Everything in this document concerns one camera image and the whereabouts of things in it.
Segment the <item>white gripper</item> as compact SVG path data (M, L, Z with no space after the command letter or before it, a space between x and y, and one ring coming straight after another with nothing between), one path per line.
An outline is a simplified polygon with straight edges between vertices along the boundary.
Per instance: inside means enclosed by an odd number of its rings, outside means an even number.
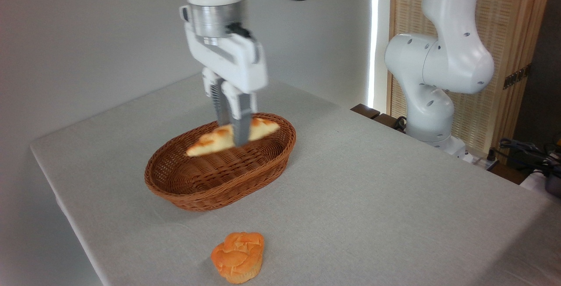
M246 7L183 6L180 15L189 50L206 67L203 84L217 123L230 124L234 145L243 146L249 141L255 110L252 92L268 85L263 47L244 27Z

